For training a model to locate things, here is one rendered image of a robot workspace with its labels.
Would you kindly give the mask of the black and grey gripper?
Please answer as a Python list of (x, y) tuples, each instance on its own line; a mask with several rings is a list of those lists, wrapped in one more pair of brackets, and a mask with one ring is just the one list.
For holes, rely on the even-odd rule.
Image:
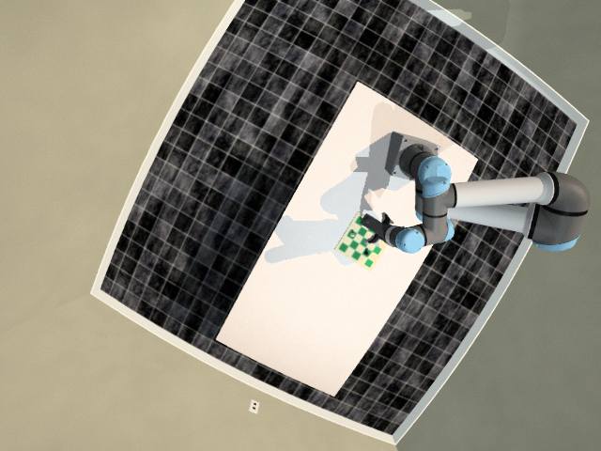
[[(374, 235), (372, 235), (372, 236), (371, 236), (369, 239), (367, 239), (367, 240), (365, 240), (365, 241), (364, 241), (364, 243), (365, 243), (365, 244), (371, 244), (371, 243), (372, 243), (373, 245), (375, 245), (375, 246), (379, 247), (379, 246), (380, 246), (380, 244), (379, 244), (379, 241), (380, 241), (380, 240), (382, 240), (382, 241), (386, 242), (386, 240), (385, 240), (385, 233), (386, 233), (387, 229), (388, 229), (389, 227), (391, 227), (391, 226), (392, 226), (391, 224), (393, 224), (393, 225), (394, 225), (394, 222), (393, 222), (393, 220), (391, 220), (391, 219), (390, 219), (390, 217), (389, 217), (389, 216), (388, 216), (386, 213), (384, 213), (384, 211), (382, 212), (382, 216), (381, 216), (381, 217), (382, 217), (382, 220), (381, 220), (381, 222), (382, 222), (384, 225), (388, 226), (388, 227), (386, 228), (385, 232), (384, 232), (384, 239), (382, 239), (382, 238), (381, 238), (379, 235), (377, 235), (377, 234), (375, 233), (375, 236), (374, 236)], [(389, 225), (389, 223), (390, 223), (390, 225)], [(370, 242), (371, 242), (371, 243), (370, 243)], [(386, 243), (387, 243), (387, 242), (386, 242)], [(388, 244), (388, 243), (387, 243), (387, 244)], [(388, 244), (388, 245), (390, 245), (390, 244)]]

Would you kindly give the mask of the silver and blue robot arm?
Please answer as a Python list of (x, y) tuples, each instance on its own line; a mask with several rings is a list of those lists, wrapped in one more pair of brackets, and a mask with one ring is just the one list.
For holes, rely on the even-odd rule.
[[(575, 245), (591, 205), (587, 187), (561, 172), (450, 183), (450, 166), (422, 144), (407, 147), (399, 167), (415, 179), (414, 209), (422, 223), (393, 225), (385, 240), (409, 254), (450, 240), (455, 230), (449, 219), (521, 232), (540, 249), (564, 251)], [(540, 205), (507, 205), (531, 202)]]

